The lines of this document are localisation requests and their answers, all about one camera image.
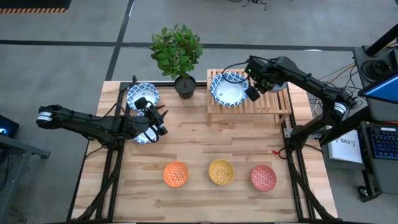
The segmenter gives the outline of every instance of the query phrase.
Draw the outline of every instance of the wooden dish rack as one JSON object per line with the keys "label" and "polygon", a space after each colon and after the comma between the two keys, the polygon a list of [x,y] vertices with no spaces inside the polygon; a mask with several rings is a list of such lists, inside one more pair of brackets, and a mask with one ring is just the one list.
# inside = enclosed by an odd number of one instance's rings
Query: wooden dish rack
{"label": "wooden dish rack", "polygon": [[[249,98],[238,106],[226,107],[218,104],[210,93],[211,81],[217,74],[220,74],[223,69],[208,69],[207,70],[207,123],[211,123],[211,118],[214,114],[273,114],[275,124],[282,124],[285,119],[292,114],[290,107],[289,96],[287,89],[279,92],[267,92],[260,96],[258,100],[252,102]],[[247,74],[243,69],[232,69],[226,72],[236,72],[244,77]]]}

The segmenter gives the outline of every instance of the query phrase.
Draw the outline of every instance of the yellow bowl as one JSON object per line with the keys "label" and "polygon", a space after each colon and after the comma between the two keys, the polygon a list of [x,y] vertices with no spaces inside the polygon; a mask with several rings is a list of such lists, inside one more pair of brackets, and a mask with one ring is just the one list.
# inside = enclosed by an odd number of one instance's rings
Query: yellow bowl
{"label": "yellow bowl", "polygon": [[227,185],[234,179],[234,167],[224,159],[217,159],[209,166],[210,179],[218,185]]}

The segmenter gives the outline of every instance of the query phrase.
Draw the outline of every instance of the blue and white bowl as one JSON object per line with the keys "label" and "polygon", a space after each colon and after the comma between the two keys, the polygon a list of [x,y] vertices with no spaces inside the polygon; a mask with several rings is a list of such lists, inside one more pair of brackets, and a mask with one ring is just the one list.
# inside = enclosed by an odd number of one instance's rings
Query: blue and white bowl
{"label": "blue and white bowl", "polygon": [[157,91],[156,87],[151,83],[140,83],[134,85],[127,93],[127,103],[129,104],[130,109],[138,111],[136,106],[134,105],[134,102],[141,97],[145,97],[147,101],[150,101],[154,105],[156,105],[159,101],[160,96],[159,91]]}
{"label": "blue and white bowl", "polygon": [[274,85],[273,89],[270,90],[270,91],[271,92],[272,91],[281,91],[281,90],[283,90],[286,87],[287,87],[287,84],[286,84],[286,82],[284,82],[282,85]]}
{"label": "blue and white bowl", "polygon": [[[144,115],[144,112],[140,111],[136,116],[143,116],[143,115]],[[156,141],[156,134],[151,128],[148,128],[148,130],[145,133],[147,133],[148,137],[150,137],[153,141]],[[140,135],[135,137],[134,140],[135,140],[135,142],[138,142],[139,144],[153,143],[150,140],[148,140],[147,136],[145,136],[144,133],[141,133]]]}
{"label": "blue and white bowl", "polygon": [[[241,82],[244,77],[236,72],[224,73],[225,79],[231,82]],[[249,86],[247,80],[241,83],[229,83],[222,74],[216,75],[210,86],[210,93],[217,103],[223,106],[238,106],[244,102],[248,96],[245,93]]]}

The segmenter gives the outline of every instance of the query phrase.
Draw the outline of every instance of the gray floor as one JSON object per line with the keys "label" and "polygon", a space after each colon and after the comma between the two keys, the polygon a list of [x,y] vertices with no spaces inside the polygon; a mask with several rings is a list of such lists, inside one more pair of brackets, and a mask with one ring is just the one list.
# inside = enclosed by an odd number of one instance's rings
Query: gray floor
{"label": "gray floor", "polygon": [[[0,39],[116,41],[127,2],[74,0],[66,14],[0,14]],[[264,12],[262,5],[241,7],[245,1],[135,0],[124,41],[150,42],[153,32],[178,22],[208,44],[360,46],[371,44],[398,19],[393,0],[266,2]],[[38,128],[37,110],[60,104],[94,113],[113,47],[0,45],[0,52],[0,114],[21,124],[18,139],[52,151],[47,161],[32,159],[16,207],[28,223],[62,222],[87,141],[69,131]],[[122,48],[113,80],[130,80],[133,74],[140,80],[167,80],[149,54],[145,48]],[[318,78],[353,61],[350,52],[205,49],[192,76],[204,80],[207,68],[223,68],[249,55],[286,55]],[[359,78],[353,79],[361,87]],[[335,84],[346,82],[344,77]],[[331,166],[328,175],[340,218],[396,223],[398,196],[382,195],[362,203],[355,188],[361,184],[357,170]]]}

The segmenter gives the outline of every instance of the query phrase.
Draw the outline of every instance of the black pot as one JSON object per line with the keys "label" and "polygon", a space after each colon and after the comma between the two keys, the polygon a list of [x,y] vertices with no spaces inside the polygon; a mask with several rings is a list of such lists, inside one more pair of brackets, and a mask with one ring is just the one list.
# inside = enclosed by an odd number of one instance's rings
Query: black pot
{"label": "black pot", "polygon": [[183,99],[189,99],[193,96],[193,92],[197,87],[197,82],[191,76],[189,78],[182,78],[179,76],[174,81],[174,88],[179,93],[180,97]]}

